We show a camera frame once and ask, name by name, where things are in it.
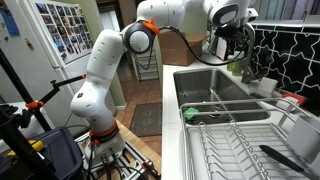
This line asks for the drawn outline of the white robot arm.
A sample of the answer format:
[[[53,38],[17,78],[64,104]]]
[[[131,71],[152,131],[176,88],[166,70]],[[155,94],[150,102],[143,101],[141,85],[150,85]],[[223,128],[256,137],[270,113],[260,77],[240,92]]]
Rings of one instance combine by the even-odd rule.
[[[70,104],[75,115],[89,122],[95,145],[118,145],[122,140],[104,102],[121,56],[125,52],[133,58],[150,56],[155,37],[163,28],[178,28],[188,10],[204,14],[217,28],[241,27],[258,18],[250,0],[144,0],[137,7],[135,22],[120,32],[101,31],[86,66],[86,79]]]

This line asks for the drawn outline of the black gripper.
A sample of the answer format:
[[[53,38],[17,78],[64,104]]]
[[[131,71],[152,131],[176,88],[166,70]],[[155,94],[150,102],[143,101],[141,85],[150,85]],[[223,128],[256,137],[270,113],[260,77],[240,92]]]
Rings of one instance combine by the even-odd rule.
[[[249,40],[249,35],[246,32],[246,30],[247,30],[246,26],[240,26],[240,27],[226,26],[226,27],[218,28],[215,31],[215,35],[227,41],[244,43],[245,41]]]

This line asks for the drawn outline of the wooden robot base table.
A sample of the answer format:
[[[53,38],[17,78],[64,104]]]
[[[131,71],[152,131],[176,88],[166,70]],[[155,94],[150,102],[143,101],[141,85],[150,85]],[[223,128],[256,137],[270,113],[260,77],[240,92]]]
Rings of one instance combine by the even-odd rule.
[[[161,180],[161,156],[121,122],[116,123],[125,148],[112,162],[102,157],[88,168],[86,156],[90,155],[90,133],[76,139],[83,152],[84,172],[91,172],[85,180]]]

